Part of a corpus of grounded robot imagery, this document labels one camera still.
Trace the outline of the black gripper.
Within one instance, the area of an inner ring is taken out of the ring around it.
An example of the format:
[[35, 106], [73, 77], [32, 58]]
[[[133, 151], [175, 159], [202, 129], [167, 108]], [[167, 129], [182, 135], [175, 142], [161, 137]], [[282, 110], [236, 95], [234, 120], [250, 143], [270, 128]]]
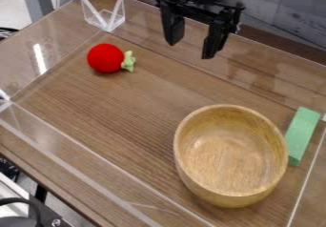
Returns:
[[230, 32], [240, 30], [240, 19], [246, 7], [241, 0], [157, 0], [161, 9], [165, 38], [173, 46], [185, 35], [185, 17], [209, 23], [203, 40], [202, 59], [210, 59], [224, 49]]

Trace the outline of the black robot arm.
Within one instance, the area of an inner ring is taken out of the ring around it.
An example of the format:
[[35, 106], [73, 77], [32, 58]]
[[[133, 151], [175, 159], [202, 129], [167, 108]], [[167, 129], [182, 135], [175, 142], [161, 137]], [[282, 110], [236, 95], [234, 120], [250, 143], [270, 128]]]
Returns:
[[174, 46], [185, 36], [185, 19], [209, 25], [203, 39], [202, 59], [211, 59], [225, 48], [229, 36], [240, 30], [246, 7], [237, 0], [157, 0], [161, 9], [165, 39]]

